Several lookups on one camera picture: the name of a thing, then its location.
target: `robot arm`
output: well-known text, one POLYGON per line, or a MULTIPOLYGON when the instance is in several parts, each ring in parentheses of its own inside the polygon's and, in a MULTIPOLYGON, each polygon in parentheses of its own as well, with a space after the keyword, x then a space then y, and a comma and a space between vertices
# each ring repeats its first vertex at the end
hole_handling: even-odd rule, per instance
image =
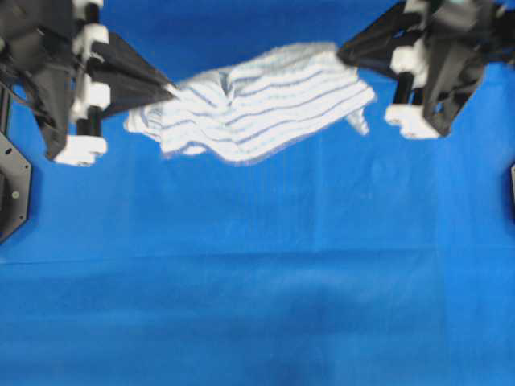
POLYGON ((397 81, 385 119, 406 138, 445 137, 491 62, 515 58, 515 12, 493 0, 399 2, 339 57, 397 81))
POLYGON ((103 119, 173 97, 170 81, 100 24, 102 7, 103 0, 0 3, 0 84, 23 87, 47 158, 59 163, 93 164, 107 151, 103 119))

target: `black metal rod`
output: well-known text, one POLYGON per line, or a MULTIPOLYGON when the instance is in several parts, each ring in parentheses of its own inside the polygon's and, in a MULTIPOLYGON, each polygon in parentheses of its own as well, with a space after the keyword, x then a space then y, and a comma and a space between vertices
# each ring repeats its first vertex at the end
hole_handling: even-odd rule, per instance
POLYGON ((88 119, 77 121, 77 135, 102 136, 102 109, 99 107, 88 109, 88 119))
POLYGON ((393 98, 394 105, 407 105, 410 103, 411 91, 413 90, 414 76, 411 72, 403 72, 399 76, 399 83, 395 97, 393 98))
POLYGON ((86 24, 98 24, 100 22, 100 7, 90 2, 86 6, 86 24))
POLYGON ((0 133, 7 135, 9 129, 10 94, 0 87, 0 133))

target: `striped towel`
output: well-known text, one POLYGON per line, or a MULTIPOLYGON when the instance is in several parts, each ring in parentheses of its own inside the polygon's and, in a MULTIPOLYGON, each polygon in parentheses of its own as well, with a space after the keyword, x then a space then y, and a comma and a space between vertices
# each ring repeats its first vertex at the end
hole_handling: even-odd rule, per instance
POLYGON ((277 48, 169 88, 174 100, 130 112, 126 129, 160 142, 167 157, 209 152, 241 165, 344 117, 365 135, 363 111, 375 98, 331 43, 277 48))

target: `blue fabric surface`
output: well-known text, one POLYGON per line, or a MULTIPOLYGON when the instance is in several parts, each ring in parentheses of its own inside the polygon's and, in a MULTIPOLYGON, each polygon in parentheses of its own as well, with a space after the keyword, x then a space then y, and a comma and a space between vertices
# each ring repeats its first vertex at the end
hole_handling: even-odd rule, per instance
MULTIPOLYGON (((173 80, 288 43, 343 43, 393 2, 109 0, 103 21, 173 80)), ((252 167, 105 127, 52 165, 33 117, 31 220, 0 247, 0 385, 515 384, 515 73, 436 142, 382 117, 252 167)))

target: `blue backdrop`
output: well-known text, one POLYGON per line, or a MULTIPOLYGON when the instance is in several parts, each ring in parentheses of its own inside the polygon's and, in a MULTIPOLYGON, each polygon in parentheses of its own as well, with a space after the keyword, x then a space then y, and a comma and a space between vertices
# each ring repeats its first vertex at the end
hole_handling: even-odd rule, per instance
MULTIPOLYGON (((391 1, 109 0, 103 21, 173 80, 288 43, 343 43, 391 1)), ((0 384, 515 384, 515 72, 492 66, 436 142, 342 122, 252 167, 165 161, 105 127, 52 165, 33 117, 31 219, 0 247, 0 384)))

